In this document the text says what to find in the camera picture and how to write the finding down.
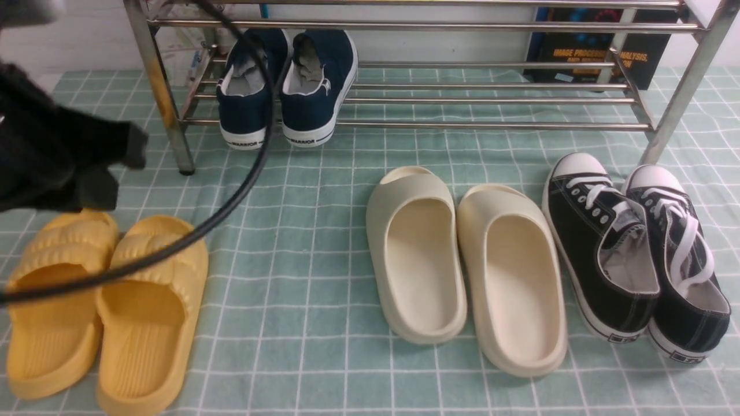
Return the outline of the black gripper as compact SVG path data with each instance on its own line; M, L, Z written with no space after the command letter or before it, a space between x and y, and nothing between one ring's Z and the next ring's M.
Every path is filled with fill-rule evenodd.
M2 63L2 211L113 211L109 171L146 166L148 134L56 103L15 64Z

